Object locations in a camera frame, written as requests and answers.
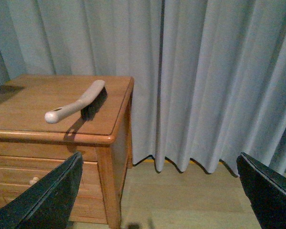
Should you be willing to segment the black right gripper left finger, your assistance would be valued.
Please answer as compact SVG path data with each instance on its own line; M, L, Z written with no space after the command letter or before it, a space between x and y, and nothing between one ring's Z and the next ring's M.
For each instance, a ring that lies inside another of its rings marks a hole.
M83 158L73 154L0 209L0 229L65 229L77 197Z

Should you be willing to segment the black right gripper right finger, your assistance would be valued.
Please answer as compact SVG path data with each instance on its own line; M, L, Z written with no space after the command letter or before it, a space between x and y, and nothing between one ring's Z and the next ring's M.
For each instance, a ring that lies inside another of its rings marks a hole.
M286 178L244 152L237 169L261 228L286 229Z

